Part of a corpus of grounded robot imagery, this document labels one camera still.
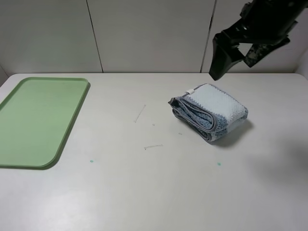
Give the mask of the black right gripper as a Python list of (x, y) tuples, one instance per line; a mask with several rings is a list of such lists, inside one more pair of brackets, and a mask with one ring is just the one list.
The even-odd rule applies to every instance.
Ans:
[[(271, 52), (288, 44), (288, 34), (297, 24), (296, 18), (307, 7), (306, 0), (254, 0), (246, 3), (241, 18), (214, 36), (209, 70), (212, 79), (221, 79), (242, 60), (248, 67), (253, 67)], [(238, 49), (240, 43), (253, 44), (245, 57)]]

